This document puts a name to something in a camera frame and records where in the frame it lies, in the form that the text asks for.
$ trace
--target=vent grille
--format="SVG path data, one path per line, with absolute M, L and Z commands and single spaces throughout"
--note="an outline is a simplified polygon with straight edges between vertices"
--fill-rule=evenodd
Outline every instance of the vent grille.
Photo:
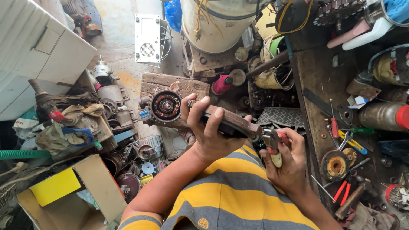
M 141 46 L 141 53 L 145 57 L 152 57 L 155 54 L 155 49 L 152 44 L 145 43 Z

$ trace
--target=green screwdriver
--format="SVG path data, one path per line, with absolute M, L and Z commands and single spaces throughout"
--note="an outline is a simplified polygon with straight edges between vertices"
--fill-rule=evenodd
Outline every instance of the green screwdriver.
M 374 134 L 375 129 L 371 128 L 352 128 L 352 129 L 339 129 L 342 131 L 351 131 L 353 133 L 366 133 L 366 134 Z

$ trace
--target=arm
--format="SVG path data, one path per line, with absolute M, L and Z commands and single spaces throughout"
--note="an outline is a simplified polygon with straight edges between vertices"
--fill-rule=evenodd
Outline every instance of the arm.
M 306 182 L 304 138 L 290 128 L 278 130 L 291 142 L 290 149 L 279 144 L 283 165 L 276 168 L 266 149 L 260 150 L 267 169 L 268 179 L 281 188 L 301 213 L 321 230 L 342 230 L 331 214 L 320 203 Z
M 210 98 L 204 97 L 189 109 L 188 101 L 195 99 L 196 94 L 193 93 L 182 100 L 181 116 L 195 133 L 197 141 L 141 189 L 126 207 L 121 221 L 141 213 L 162 220 L 162 215 L 174 204 L 182 189 L 200 172 L 215 160 L 229 155 L 244 144 L 245 139 L 227 139 L 217 130 L 224 116 L 223 108 L 217 109 L 206 125 L 202 123 L 200 118 L 210 104 Z M 251 116 L 247 116 L 246 119 L 251 121 Z
M 309 185 L 307 185 L 303 194 L 289 194 L 288 197 L 294 202 L 301 213 L 321 230 L 342 229 L 327 209 L 321 204 Z

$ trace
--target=person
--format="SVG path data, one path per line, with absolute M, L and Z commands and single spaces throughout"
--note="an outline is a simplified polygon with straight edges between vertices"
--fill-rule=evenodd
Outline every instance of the person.
M 126 207 L 118 230 L 280 229 L 341 230 L 306 182 L 304 138 L 279 130 L 291 142 L 279 145 L 283 165 L 276 168 L 267 150 L 265 167 L 245 139 L 225 138 L 217 129 L 224 110 L 206 125 L 200 121 L 210 98 L 191 109 L 191 94 L 181 102 L 182 119 L 196 142 L 146 184 Z

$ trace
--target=green hose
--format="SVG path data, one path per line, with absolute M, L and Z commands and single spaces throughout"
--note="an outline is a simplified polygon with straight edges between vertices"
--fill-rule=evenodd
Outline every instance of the green hose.
M 46 150 L 0 150 L 0 160 L 40 157 L 50 158 L 51 154 Z

